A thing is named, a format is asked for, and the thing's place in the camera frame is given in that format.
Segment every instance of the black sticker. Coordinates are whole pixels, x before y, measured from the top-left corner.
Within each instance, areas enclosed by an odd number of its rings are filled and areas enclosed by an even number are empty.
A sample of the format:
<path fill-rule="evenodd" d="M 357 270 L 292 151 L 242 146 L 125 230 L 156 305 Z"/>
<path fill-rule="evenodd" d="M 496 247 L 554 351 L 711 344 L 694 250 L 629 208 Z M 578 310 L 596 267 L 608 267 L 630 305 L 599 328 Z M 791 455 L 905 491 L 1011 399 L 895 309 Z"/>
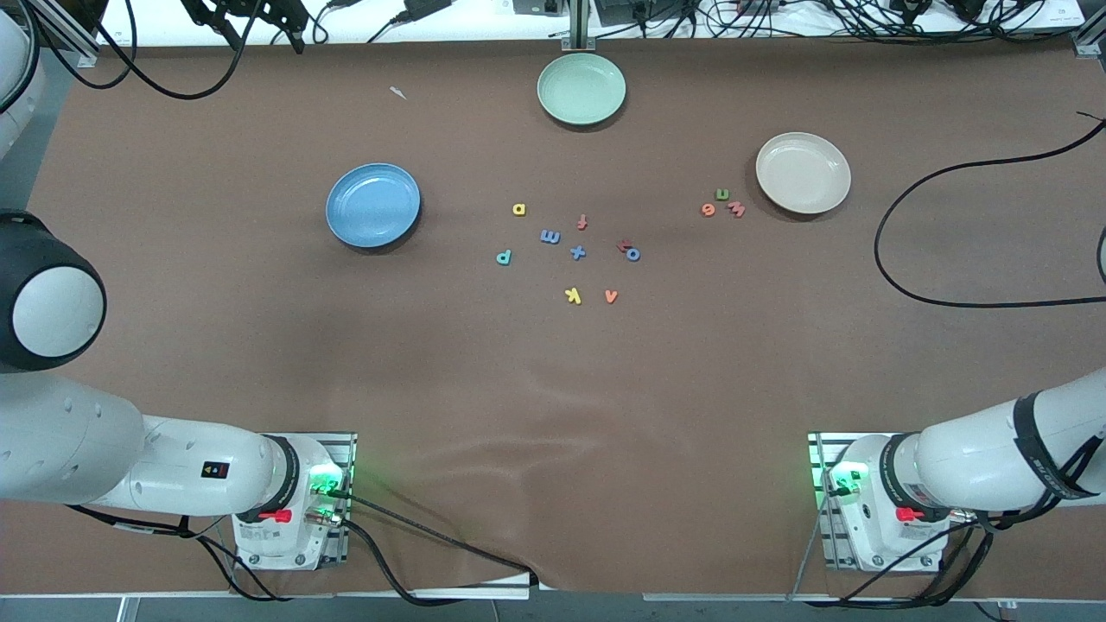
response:
<path fill-rule="evenodd" d="M 227 479 L 228 470 L 230 470 L 230 463 L 204 463 L 204 470 L 200 471 L 200 477 Z"/>

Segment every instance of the blue plate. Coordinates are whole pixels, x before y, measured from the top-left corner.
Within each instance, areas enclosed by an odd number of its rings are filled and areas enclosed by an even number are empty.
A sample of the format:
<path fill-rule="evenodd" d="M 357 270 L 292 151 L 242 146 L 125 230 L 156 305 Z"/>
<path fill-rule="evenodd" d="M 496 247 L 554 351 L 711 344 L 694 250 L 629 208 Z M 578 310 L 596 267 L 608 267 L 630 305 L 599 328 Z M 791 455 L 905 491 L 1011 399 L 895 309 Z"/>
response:
<path fill-rule="evenodd" d="M 403 237 L 418 217 L 421 195 L 394 164 L 366 164 L 346 173 L 326 198 L 326 224 L 347 245 L 376 248 Z"/>

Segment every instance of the brown table surface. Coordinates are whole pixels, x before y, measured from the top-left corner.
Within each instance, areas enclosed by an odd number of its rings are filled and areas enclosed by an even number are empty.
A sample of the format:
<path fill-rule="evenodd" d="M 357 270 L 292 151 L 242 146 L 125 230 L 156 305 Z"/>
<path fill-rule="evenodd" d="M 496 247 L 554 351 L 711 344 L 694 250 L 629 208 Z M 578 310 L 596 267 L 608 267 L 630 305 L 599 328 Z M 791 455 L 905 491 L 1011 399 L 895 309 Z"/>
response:
<path fill-rule="evenodd" d="M 63 373 L 152 414 L 357 431 L 361 494 L 555 588 L 782 593 L 814 518 L 807 432 L 918 429 L 1106 363 L 1106 309 L 927 307 L 872 259 L 878 218 L 921 175 L 1061 146 L 1094 124 L 1076 110 L 1106 112 L 1102 69 L 1068 44 L 602 52 L 629 94 L 596 132 L 542 112 L 547 42 L 251 48 L 192 103 L 133 79 L 74 89 L 31 209 L 97 267 L 109 311 Z M 143 66 L 198 90 L 226 60 Z M 117 69 L 103 65 L 94 75 Z M 791 219 L 757 188 L 757 151 L 787 131 L 849 159 L 852 194 L 824 217 Z M 888 267 L 957 299 L 1102 293 L 1104 155 L 1097 139 L 922 187 L 888 227 Z M 404 166 L 422 190 L 418 231 L 386 256 L 343 247 L 323 217 L 334 182 L 368 162 Z M 718 187 L 749 207 L 742 219 L 699 215 Z M 541 243 L 543 228 L 561 243 Z M 358 518 L 409 587 L 509 573 Z M 1068 509 L 1001 536 L 963 594 L 1106 599 L 1106 542 L 1089 536 L 1102 520 Z M 31 504 L 0 505 L 0 523 L 4 593 L 226 587 L 190 542 Z M 802 591 L 856 583 L 817 557 Z M 359 545 L 343 568 L 272 581 L 385 588 Z"/>

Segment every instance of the gray floor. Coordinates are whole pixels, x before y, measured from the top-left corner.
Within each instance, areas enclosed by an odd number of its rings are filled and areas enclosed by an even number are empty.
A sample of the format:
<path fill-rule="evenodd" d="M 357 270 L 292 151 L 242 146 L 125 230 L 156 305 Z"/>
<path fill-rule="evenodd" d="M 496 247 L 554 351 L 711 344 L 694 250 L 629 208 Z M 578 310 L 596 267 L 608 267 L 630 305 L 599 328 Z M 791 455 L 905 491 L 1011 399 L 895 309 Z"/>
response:
<path fill-rule="evenodd" d="M 0 160 L 0 209 L 25 207 L 72 79 L 45 54 L 48 95 L 19 142 Z M 669 622 L 985 622 L 972 605 L 950 603 L 940 609 L 906 612 L 816 610 L 801 603 L 645 602 L 635 594 L 532 592 L 529 601 L 498 601 L 502 622 L 625 621 Z M 990 611 L 997 612 L 993 605 Z M 116 599 L 0 599 L 0 622 L 111 622 Z M 1026 622 L 1106 621 L 1106 605 L 1022 603 L 1019 620 Z M 357 621 L 487 621 L 497 612 L 489 601 L 422 610 L 392 599 L 304 599 L 289 603 L 251 603 L 241 599 L 143 599 L 137 622 L 285 622 L 320 619 Z"/>

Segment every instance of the green plate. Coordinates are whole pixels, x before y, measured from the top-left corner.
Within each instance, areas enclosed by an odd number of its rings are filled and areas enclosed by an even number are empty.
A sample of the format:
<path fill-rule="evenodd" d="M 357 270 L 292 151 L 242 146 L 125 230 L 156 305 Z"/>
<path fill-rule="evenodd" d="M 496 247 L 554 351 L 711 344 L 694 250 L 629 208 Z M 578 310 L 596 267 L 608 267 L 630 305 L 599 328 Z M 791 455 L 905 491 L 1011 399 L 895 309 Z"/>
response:
<path fill-rule="evenodd" d="M 567 54 L 545 65 L 538 77 L 545 112 L 572 125 L 591 125 L 615 114 L 626 100 L 626 79 L 595 54 Z"/>

